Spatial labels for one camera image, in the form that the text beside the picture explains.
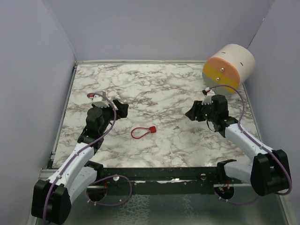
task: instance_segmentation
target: red wire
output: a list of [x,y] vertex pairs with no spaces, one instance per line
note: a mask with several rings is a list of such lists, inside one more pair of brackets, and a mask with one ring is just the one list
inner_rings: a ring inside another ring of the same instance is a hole
[[131,136],[134,138],[134,139],[140,139],[142,137],[144,137],[145,135],[151,133],[151,131],[148,131],[147,133],[145,133],[144,135],[140,136],[140,137],[134,137],[133,136],[133,132],[137,129],[145,129],[145,130],[150,130],[150,128],[144,128],[144,127],[137,127],[137,128],[134,128],[132,131],[131,131]]
[[227,181],[227,182],[222,186],[222,188],[225,187],[226,185],[229,186],[229,183],[230,183],[230,180]]

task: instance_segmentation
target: yellow stripe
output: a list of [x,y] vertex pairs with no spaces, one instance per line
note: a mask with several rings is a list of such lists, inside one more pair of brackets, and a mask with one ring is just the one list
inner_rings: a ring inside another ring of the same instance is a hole
[[[209,65],[207,63],[204,65],[202,72],[205,75],[207,75],[210,79],[212,79],[213,81],[215,81],[217,84],[226,84],[226,85],[230,85],[230,86],[232,86],[234,88],[238,88],[239,87],[239,83],[236,83],[235,81],[229,79],[227,76],[225,76],[220,71],[218,71],[217,69],[215,69],[214,67],[212,67],[211,65]],[[224,88],[226,88],[231,93],[235,92],[231,88],[228,88],[228,87],[224,87]]]

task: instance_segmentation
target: white wall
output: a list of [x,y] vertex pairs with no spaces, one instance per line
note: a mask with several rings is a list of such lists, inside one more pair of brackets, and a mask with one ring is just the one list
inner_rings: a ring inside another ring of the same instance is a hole
[[289,157],[290,194],[300,222],[300,1],[276,0],[249,50],[256,72],[246,81],[262,140]]
[[75,59],[40,0],[2,0],[0,31],[0,224],[23,225]]
[[44,0],[78,60],[205,60],[248,47],[273,0]]

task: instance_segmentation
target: screw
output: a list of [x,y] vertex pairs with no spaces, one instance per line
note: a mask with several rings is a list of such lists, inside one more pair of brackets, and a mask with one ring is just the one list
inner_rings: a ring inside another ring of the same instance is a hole
[[113,177],[112,178],[114,181],[118,181],[119,180],[119,177],[117,176],[117,177]]
[[200,175],[200,178],[201,178],[201,180],[206,180],[206,174],[202,173],[202,174]]

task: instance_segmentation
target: cylinder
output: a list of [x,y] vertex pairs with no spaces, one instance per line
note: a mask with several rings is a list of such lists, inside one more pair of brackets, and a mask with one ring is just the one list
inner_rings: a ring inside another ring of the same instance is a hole
[[[221,84],[238,88],[253,73],[254,68],[255,59],[251,52],[240,45],[230,44],[205,62],[202,76],[210,88]],[[218,87],[214,92],[231,95],[235,91],[228,87]]]

